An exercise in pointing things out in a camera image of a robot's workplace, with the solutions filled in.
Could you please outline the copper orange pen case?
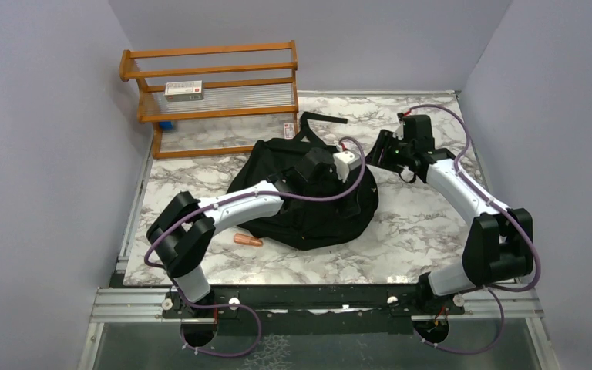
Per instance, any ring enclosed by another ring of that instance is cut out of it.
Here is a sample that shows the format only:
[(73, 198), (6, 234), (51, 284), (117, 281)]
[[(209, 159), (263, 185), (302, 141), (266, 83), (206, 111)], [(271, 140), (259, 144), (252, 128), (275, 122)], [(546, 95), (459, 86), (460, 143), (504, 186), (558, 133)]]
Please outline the copper orange pen case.
[(264, 244), (264, 242), (261, 239), (246, 234), (235, 234), (234, 242), (236, 244), (247, 245), (252, 247), (262, 247)]

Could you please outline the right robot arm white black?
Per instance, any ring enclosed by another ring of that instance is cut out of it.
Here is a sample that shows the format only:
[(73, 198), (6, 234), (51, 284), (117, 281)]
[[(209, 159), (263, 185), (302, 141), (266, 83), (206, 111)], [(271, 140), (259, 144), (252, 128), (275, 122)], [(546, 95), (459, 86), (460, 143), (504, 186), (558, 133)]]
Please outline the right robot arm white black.
[(532, 217), (493, 198), (461, 167), (456, 155), (436, 147), (427, 115), (398, 115), (396, 131), (383, 129), (367, 155), (368, 164), (400, 173), (408, 169), (450, 202), (469, 226), (460, 261), (422, 275), (415, 306), (431, 314), (445, 296), (532, 273)]

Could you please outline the black student backpack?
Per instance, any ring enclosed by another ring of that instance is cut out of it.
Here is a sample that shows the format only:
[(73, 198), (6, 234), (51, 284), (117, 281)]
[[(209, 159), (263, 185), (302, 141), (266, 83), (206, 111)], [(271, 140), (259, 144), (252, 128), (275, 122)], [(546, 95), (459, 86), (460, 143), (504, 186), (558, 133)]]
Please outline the black student backpack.
[[(229, 193), (243, 190), (272, 173), (292, 167), (314, 148), (331, 153), (337, 148), (325, 143), (309, 126), (310, 119), (346, 124), (340, 117), (305, 112), (300, 131), (291, 140), (273, 138), (255, 143), (247, 162), (230, 183)], [(346, 197), (332, 202), (286, 200), (284, 210), (241, 224), (254, 237), (270, 238), (300, 251), (344, 244), (359, 237), (370, 224), (378, 208), (378, 187), (370, 170), (365, 170), (359, 185)]]

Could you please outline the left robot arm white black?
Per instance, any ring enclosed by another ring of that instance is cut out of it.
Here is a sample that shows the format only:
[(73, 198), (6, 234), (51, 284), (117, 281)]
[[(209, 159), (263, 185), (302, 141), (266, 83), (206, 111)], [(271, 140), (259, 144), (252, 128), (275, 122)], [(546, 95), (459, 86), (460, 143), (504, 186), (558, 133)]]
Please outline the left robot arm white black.
[(332, 202), (360, 183), (365, 159), (352, 150), (331, 153), (314, 148), (294, 166), (272, 173), (252, 187), (223, 196), (197, 199), (177, 194), (146, 232), (159, 266), (183, 293), (189, 314), (205, 315), (211, 306), (210, 284), (200, 266), (212, 238), (248, 221), (273, 217), (286, 200)]

